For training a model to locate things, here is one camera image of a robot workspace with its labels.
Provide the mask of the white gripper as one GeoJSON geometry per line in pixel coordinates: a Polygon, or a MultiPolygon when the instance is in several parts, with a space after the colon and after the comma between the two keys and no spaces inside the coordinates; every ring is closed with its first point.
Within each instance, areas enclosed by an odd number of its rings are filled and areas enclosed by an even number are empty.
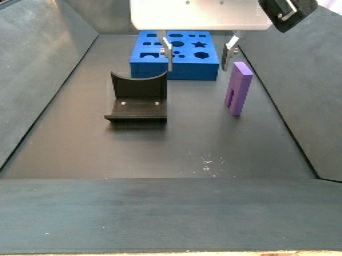
{"type": "MultiPolygon", "coordinates": [[[[266,30],[272,21],[258,0],[130,0],[131,22],[138,30],[162,30],[161,53],[173,71],[173,44],[165,30],[266,30]]],[[[224,45],[221,67],[226,71],[241,36],[224,45]]]]}

